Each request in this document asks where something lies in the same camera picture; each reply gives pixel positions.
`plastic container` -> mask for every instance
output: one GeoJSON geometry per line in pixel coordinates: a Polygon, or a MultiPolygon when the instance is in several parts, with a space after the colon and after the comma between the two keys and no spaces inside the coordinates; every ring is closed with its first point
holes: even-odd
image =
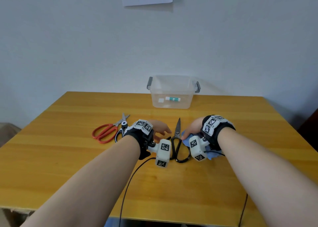
{"type": "Polygon", "coordinates": [[[195,92],[200,92],[198,81],[190,76],[156,75],[149,77],[152,104],[156,108],[187,109],[195,92]]]}

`wooden table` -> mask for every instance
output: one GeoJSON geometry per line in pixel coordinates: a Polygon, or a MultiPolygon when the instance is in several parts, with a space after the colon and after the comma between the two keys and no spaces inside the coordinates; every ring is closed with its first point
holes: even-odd
{"type": "MultiPolygon", "coordinates": [[[[67,92],[0,148],[0,206],[39,208],[76,171],[113,144],[99,144],[91,133],[101,124],[118,121],[122,112],[131,114],[128,124],[139,118],[158,119],[173,132],[179,117],[184,130],[197,117],[220,114],[239,133],[288,159],[318,182],[318,153],[263,97],[195,95],[189,109],[159,109],[152,106],[150,94],[67,92]]],[[[187,155],[186,147],[180,154],[187,155]]],[[[119,216],[122,197],[111,216],[119,216]]],[[[245,191],[225,157],[201,163],[171,161],[166,169],[151,160],[131,181],[122,216],[236,226],[244,198],[245,191]]],[[[265,225],[251,199],[243,223],[265,225]]]]}

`hand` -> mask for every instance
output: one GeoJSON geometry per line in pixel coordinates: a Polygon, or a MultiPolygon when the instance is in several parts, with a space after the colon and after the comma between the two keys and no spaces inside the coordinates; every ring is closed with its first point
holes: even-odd
{"type": "Polygon", "coordinates": [[[160,133],[161,135],[165,135],[165,132],[172,133],[169,129],[168,125],[164,122],[158,121],[158,120],[148,120],[153,125],[154,130],[154,140],[160,141],[161,138],[156,136],[156,133],[160,133]]]}
{"type": "Polygon", "coordinates": [[[200,117],[200,118],[194,120],[190,124],[190,126],[188,126],[188,128],[185,129],[185,132],[184,132],[183,136],[181,137],[181,140],[185,140],[190,135],[190,133],[193,133],[193,134],[199,133],[200,129],[202,127],[203,119],[204,119],[204,117],[200,117]]]}

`person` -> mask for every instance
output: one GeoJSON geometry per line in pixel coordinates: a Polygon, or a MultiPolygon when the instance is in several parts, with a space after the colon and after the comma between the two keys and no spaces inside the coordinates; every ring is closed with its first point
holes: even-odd
{"type": "MultiPolygon", "coordinates": [[[[182,139],[198,133],[202,120],[195,120],[182,139]]],[[[155,132],[171,133],[167,124],[149,122],[155,132]]],[[[288,161],[232,128],[223,128],[217,141],[267,225],[318,225],[318,186],[313,181],[288,161]]],[[[104,226],[139,155],[137,140],[124,136],[82,167],[22,227],[104,226]]]]}

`blue rag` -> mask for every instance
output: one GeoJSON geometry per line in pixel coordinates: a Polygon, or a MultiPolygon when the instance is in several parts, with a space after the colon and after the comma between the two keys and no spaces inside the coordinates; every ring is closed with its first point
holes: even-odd
{"type": "MultiPolygon", "coordinates": [[[[190,133],[190,135],[185,140],[182,140],[183,144],[186,145],[187,147],[190,147],[189,139],[190,139],[190,137],[193,137],[193,136],[194,135],[192,133],[190,133]]],[[[210,145],[205,146],[205,150],[206,151],[211,151],[210,145]]],[[[218,153],[206,153],[206,154],[208,155],[208,159],[211,160],[212,158],[216,158],[216,157],[221,156],[218,153]]]]}

